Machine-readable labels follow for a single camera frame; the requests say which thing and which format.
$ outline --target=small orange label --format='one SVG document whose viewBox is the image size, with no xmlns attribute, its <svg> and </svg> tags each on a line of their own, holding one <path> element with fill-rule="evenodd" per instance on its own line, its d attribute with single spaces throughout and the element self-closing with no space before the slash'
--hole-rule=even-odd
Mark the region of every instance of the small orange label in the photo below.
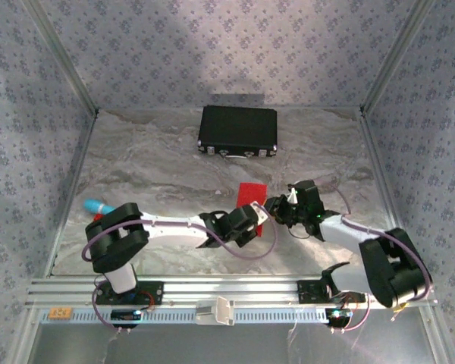
<svg viewBox="0 0 455 364">
<path fill-rule="evenodd" d="M 49 310 L 49 319 L 51 320 L 68 320 L 72 315 L 72 307 L 52 307 Z"/>
</svg>

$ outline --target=marble surface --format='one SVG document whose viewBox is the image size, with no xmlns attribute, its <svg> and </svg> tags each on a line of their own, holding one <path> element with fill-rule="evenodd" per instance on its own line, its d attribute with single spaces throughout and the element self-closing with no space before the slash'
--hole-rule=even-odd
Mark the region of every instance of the marble surface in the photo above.
<svg viewBox="0 0 455 364">
<path fill-rule="evenodd" d="M 278 154 L 274 158 L 231 158 L 196 149 L 201 109 L 101 111 L 93 130 L 78 188 L 57 251 L 54 275 L 91 275 L 80 258 L 84 228 L 93 216 L 85 199 L 111 206 L 137 202 L 144 212 L 191 216 L 236 205 L 241 182 L 268 184 L 268 195 L 287 192 L 303 179 L 336 181 L 353 208 L 353 220 L 375 228 L 387 222 L 366 147 L 352 112 L 314 108 L 278 109 Z M 328 187 L 320 193 L 325 208 L 344 212 L 344 202 Z M 333 243 L 296 239 L 278 225 L 279 244 L 266 258 L 251 262 L 226 250 L 186 247 L 146 248 L 133 260 L 139 275 L 318 274 L 336 262 L 361 264 L 358 256 Z M 305 236 L 302 227 L 292 232 Z M 260 254 L 272 242 L 263 237 L 242 248 Z"/>
</svg>

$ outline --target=robotic arm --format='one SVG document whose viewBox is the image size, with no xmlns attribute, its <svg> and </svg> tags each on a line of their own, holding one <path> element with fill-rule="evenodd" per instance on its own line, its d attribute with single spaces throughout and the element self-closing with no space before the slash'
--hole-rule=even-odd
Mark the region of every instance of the robotic arm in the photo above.
<svg viewBox="0 0 455 364">
<path fill-rule="evenodd" d="M 88 244 L 83 258 L 93 264 L 96 273 L 106 276 L 117 294 L 134 290 L 137 277 L 129 261 L 146 245 L 174 244 L 192 248 L 215 248 L 222 242 L 235 241 L 243 247 L 256 237 L 256 227 L 263 224 L 268 212 L 277 223 L 289 228 L 302 224 L 308 234 L 320 241 L 330 241 L 360 254 L 364 267 L 339 263 L 322 272 L 317 294 L 329 300 L 340 292 L 371 293 L 382 305 L 392 308 L 421 295 L 426 282 L 423 271 L 412 256 L 419 259 L 407 234 L 399 228 L 385 232 L 397 238 L 412 256 L 380 234 L 371 234 L 359 224 L 358 230 L 346 226 L 337 212 L 325 210 L 312 180 L 289 186 L 290 194 L 272 197 L 264 209 L 253 202 L 230 213 L 216 211 L 191 218 L 170 218 L 141 212 L 136 203 L 112 209 L 86 227 Z M 101 210 L 99 205 L 89 210 Z M 125 235 L 119 228 L 125 229 Z"/>
</svg>

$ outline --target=light blue object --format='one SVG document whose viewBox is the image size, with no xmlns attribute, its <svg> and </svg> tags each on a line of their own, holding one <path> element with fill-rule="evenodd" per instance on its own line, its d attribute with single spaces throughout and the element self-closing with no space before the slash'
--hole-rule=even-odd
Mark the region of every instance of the light blue object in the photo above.
<svg viewBox="0 0 455 364">
<path fill-rule="evenodd" d="M 102 214 L 106 215 L 113 211 L 115 208 L 105 205 L 103 202 L 98 201 L 97 199 L 87 199 L 84 201 L 84 208 L 92 212 L 93 214 Z"/>
</svg>

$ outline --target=patterned wallpaper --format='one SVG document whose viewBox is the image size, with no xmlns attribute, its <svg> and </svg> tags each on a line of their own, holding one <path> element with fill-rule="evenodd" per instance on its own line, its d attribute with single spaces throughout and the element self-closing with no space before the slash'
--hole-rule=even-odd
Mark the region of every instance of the patterned wallpaper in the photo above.
<svg viewBox="0 0 455 364">
<path fill-rule="evenodd" d="M 437 0 L 369 115 L 455 342 L 455 0 Z"/>
<path fill-rule="evenodd" d="M 401 0 L 43 0 L 100 108 L 359 105 Z"/>
<path fill-rule="evenodd" d="M 90 121 L 20 2 L 0 2 L 0 363 L 49 257 Z"/>
</svg>

